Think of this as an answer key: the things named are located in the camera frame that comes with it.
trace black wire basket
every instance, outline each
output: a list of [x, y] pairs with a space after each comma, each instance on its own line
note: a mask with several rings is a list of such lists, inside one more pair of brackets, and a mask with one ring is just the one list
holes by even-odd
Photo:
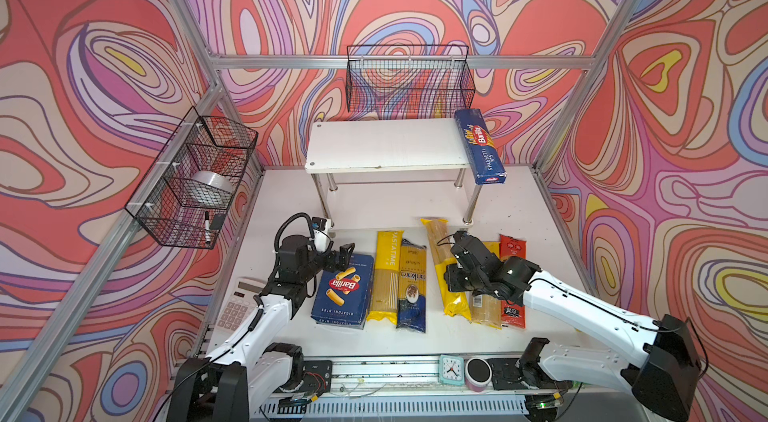
[[212, 249], [258, 136], [235, 120], [198, 115], [158, 184], [131, 215], [160, 245]]
[[346, 108], [379, 119], [453, 117], [475, 82], [464, 44], [347, 46]]

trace robotic arm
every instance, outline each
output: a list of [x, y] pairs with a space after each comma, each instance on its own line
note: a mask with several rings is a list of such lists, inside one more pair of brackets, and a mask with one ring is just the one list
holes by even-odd
[[454, 293], [492, 295], [552, 315], [600, 340], [609, 349], [565, 347], [534, 338], [518, 362], [523, 380], [580, 380], [622, 390], [646, 408], [685, 422], [700, 378], [701, 362], [685, 321], [656, 321], [623, 310], [556, 279], [520, 257], [504, 262], [466, 231], [453, 236], [446, 282]]
[[[306, 219], [310, 236], [288, 235], [285, 228]], [[188, 358], [179, 368], [170, 396], [168, 422], [227, 420], [245, 422], [276, 389], [293, 395], [285, 405], [308, 404], [326, 386], [305, 371], [301, 347], [271, 344], [278, 332], [299, 311], [308, 293], [306, 286], [322, 270], [343, 271], [349, 267], [354, 244], [332, 250], [324, 232], [328, 219], [298, 213], [288, 218], [275, 235], [275, 266], [266, 287], [255, 300], [258, 307], [220, 347], [205, 359]]]

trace blue pasta box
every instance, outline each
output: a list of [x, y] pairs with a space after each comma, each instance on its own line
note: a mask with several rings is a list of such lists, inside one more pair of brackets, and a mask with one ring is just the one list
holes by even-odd
[[453, 114], [462, 135], [476, 184], [501, 184], [507, 178], [479, 109], [459, 109]]
[[371, 303], [373, 256], [352, 254], [346, 271], [323, 271], [312, 306], [319, 324], [363, 328]]

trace calculator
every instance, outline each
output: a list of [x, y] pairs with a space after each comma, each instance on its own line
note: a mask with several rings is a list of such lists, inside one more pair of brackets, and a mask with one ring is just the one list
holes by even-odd
[[254, 295], [261, 293], [264, 285], [265, 283], [256, 279], [238, 278], [234, 290], [224, 300], [224, 310], [219, 314], [215, 331], [234, 332], [240, 327], [240, 324], [254, 312], [258, 305], [254, 300]]

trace patterned wallpaper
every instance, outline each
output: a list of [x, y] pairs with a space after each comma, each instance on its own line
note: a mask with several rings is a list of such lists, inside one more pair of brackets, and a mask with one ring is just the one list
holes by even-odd
[[[206, 90], [167, 0], [0, 0], [0, 383]], [[189, 350], [216, 249], [140, 233], [25, 420], [146, 420]]]
[[690, 316], [692, 420], [768, 420], [768, 0], [644, 0], [547, 172], [600, 296]]
[[[347, 44], [464, 42], [472, 54], [591, 54], [619, 0], [189, 0], [213, 52], [345, 54]], [[264, 137], [265, 165], [303, 165], [316, 120], [350, 114], [345, 71], [230, 70], [224, 82]], [[531, 163], [573, 87], [565, 70], [474, 73], [473, 107], [504, 146]]]

